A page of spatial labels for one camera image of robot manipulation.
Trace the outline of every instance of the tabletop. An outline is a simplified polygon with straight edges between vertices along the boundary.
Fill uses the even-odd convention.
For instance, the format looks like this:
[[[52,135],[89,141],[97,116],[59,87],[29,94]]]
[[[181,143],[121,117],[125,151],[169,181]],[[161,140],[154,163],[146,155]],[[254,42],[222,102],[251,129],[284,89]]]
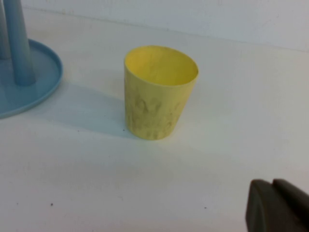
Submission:
[[[6,232],[245,232],[252,179],[309,192],[309,54],[24,10],[64,64],[57,91],[0,120]],[[199,78],[171,136],[125,126],[125,54],[185,52]]]

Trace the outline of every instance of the yellow cup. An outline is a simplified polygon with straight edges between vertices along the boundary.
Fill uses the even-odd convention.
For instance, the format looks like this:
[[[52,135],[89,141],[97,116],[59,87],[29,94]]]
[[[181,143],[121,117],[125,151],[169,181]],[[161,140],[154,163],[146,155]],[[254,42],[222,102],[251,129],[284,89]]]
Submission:
[[[197,80],[195,62],[177,50],[144,46],[125,58],[126,124],[136,136],[171,134]]]

